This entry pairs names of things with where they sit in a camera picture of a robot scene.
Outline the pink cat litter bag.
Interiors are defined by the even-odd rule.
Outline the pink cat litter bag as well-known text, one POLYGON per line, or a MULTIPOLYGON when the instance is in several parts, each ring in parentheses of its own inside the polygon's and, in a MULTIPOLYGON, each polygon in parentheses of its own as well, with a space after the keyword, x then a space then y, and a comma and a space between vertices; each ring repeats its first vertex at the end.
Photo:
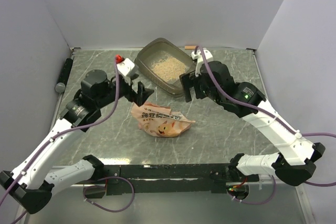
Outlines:
POLYGON ((171 119, 173 114, 185 116, 181 112, 172 111, 169 106, 159 106, 150 102, 142 106, 134 104, 130 113, 137 120, 139 129, 154 137, 177 137, 195 123, 194 120, 187 123, 171 119))

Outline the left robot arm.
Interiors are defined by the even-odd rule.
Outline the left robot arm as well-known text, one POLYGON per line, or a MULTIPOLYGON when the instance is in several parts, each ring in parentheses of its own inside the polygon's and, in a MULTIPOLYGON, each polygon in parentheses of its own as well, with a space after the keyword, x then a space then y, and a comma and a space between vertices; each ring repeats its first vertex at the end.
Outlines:
POLYGON ((117 73, 108 79, 103 70, 91 70, 81 81, 76 92, 60 114, 55 125, 31 153, 12 171, 1 172, 1 186, 28 213, 42 210, 56 193, 82 181, 98 183, 104 176, 104 164, 93 155, 87 155, 78 163, 52 173, 50 170, 57 158, 89 128, 101 123, 101 109, 119 98, 141 106, 154 92, 142 82, 132 89, 132 77, 117 73))

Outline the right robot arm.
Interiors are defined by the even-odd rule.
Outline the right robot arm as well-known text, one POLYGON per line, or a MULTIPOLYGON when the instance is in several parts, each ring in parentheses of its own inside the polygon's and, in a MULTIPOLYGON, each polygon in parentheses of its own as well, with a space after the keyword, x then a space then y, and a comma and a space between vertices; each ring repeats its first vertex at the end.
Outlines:
POLYGON ((237 154, 230 160, 231 179, 241 181, 250 175, 271 175, 291 186, 309 180, 316 170, 315 161, 325 151, 324 145, 307 140, 288 123, 280 124, 282 118, 265 95, 249 82, 235 82, 225 64, 212 61, 209 67, 223 91, 248 106, 234 103, 222 95, 204 65, 199 75, 195 71, 180 75, 186 102, 191 101, 190 89, 193 88, 197 99, 213 100, 224 110, 255 127, 277 149, 277 152, 266 155, 237 154))

